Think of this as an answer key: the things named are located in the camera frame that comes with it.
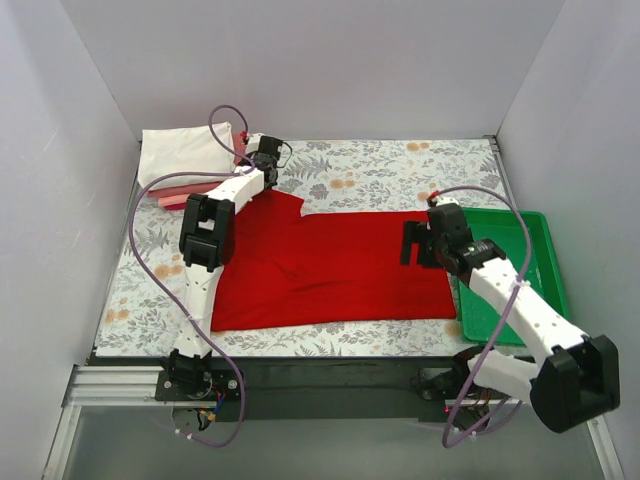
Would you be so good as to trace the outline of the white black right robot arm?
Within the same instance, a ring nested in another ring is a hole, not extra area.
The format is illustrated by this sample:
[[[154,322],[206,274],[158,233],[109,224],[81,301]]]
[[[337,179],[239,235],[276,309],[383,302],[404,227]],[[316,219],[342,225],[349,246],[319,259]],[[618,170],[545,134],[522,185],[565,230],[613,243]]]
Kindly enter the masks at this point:
[[[427,382],[435,393],[465,397],[484,389],[533,407],[542,423],[565,432],[620,405],[619,353],[605,335],[592,337],[554,310],[492,240],[476,239],[455,202],[431,206],[424,221],[403,226],[400,261],[439,267],[481,297],[524,342],[530,361],[500,353],[489,339],[453,359],[450,370]]]

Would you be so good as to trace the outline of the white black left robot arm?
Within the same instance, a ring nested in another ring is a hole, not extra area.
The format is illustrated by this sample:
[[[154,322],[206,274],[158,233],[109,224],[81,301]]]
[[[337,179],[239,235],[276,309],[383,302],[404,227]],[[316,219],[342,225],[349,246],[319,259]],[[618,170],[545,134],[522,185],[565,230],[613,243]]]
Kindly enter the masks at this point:
[[[233,177],[187,199],[179,249],[185,264],[188,316],[168,358],[166,372],[167,383],[190,399],[205,398],[214,385],[207,370],[213,348],[206,330],[221,275],[234,254],[236,215],[255,196],[277,184],[284,145],[275,137],[251,136],[246,155],[254,162],[254,170],[245,173],[248,162],[242,161]]]

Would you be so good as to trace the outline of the red t shirt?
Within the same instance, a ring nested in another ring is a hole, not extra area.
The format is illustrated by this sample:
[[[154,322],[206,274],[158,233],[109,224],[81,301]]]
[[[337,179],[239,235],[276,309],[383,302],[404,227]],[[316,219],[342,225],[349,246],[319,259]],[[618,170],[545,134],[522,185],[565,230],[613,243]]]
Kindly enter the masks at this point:
[[[269,191],[237,214],[212,331],[455,318],[447,273],[401,262],[404,224],[425,212],[303,215],[302,205]]]

